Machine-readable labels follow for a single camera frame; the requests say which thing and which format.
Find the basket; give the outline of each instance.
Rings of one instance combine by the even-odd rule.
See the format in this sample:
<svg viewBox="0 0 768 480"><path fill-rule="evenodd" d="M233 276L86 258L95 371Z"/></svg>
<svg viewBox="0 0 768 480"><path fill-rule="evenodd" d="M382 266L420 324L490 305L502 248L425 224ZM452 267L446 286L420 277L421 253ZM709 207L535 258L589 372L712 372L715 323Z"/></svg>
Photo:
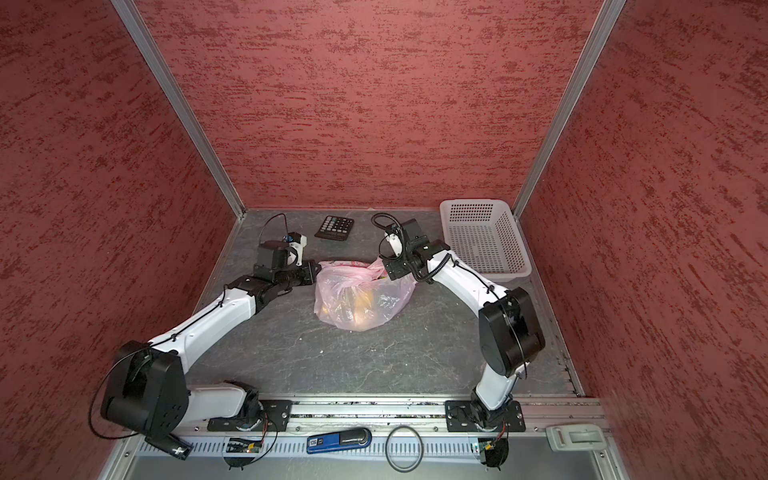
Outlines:
<svg viewBox="0 0 768 480"><path fill-rule="evenodd" d="M507 282L531 274L517 222L501 200L446 200L440 204L445 242L489 280Z"/></svg>

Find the floor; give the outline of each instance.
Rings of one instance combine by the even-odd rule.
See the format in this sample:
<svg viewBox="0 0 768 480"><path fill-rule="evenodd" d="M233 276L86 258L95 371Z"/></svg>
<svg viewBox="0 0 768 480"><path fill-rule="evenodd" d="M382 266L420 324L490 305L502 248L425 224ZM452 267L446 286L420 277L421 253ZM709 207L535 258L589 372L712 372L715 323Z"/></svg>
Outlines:
<svg viewBox="0 0 768 480"><path fill-rule="evenodd" d="M405 221L416 218L430 239L442 238L437 211L387 210ZM221 282L250 273L257 239L266 219L277 210L250 211L229 252ZM288 210L288 228L309 237L305 258L314 260L376 259L382 231L370 223L374 210ZM350 217L355 225L347 241L314 237L326 215ZM263 240L285 233L280 218L264 230ZM528 279L522 286L532 296ZM211 290L205 304L218 295ZM321 322L313 312L314 288L298 287L240 324L197 360L187 374L190 384L236 379L261 392L449 394L466 396L480 380L483 358L475 314L437 283L419 284L409 304L388 323L365 332L341 330ZM539 315L538 300L534 298ZM550 346L548 322L540 320ZM558 349L545 348L518 382L515 395L572 396Z"/></svg>
<svg viewBox="0 0 768 480"><path fill-rule="evenodd" d="M472 478L484 480L525 478L526 480L595 480L600 478L591 452L559 452L549 448L546 439L509 439L509 457L501 469L480 463L441 463L424 461L408 478ZM171 457L140 457L134 460L127 478L153 480L208 480L288 478L322 479L364 478L380 480L404 478L385 462L336 460L333 458L269 458L248 465L242 471L228 467L221 458L189 458L179 462Z"/></svg>

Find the textured red wall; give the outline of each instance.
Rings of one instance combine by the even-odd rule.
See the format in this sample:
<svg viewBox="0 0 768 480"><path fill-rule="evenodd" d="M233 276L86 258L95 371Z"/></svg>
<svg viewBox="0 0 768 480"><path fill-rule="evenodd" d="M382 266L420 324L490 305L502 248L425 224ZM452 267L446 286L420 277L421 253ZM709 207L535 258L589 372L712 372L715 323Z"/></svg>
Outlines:
<svg viewBox="0 0 768 480"><path fill-rule="evenodd" d="M522 222L632 478L768 478L768 5L629 1Z"/></svg>
<svg viewBox="0 0 768 480"><path fill-rule="evenodd" d="M91 479L89 396L191 313L233 214L109 2L5 2L0 84L0 478Z"/></svg>
<svg viewBox="0 0 768 480"><path fill-rule="evenodd" d="M601 0L139 0L248 207L510 204Z"/></svg>

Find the transparent plastic bag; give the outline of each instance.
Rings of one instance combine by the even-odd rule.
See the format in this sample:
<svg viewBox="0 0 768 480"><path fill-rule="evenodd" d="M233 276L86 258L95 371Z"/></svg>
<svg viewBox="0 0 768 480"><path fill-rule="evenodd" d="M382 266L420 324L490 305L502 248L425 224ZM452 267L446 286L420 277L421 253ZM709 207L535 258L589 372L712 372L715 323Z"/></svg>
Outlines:
<svg viewBox="0 0 768 480"><path fill-rule="evenodd" d="M411 299L413 275L390 280L381 259L368 263L320 262L315 282L315 315L344 330L363 332L383 325Z"/></svg>

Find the black calculator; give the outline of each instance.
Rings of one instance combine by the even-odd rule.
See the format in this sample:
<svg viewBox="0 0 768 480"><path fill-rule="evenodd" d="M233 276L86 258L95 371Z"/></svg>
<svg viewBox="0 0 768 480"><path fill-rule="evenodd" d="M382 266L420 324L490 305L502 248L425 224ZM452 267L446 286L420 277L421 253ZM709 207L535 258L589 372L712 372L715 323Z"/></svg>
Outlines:
<svg viewBox="0 0 768 480"><path fill-rule="evenodd" d="M343 242L349 236L349 231L354 224L355 221L351 218L329 215L323 220L323 225L321 225L320 230L315 233L315 237Z"/></svg>

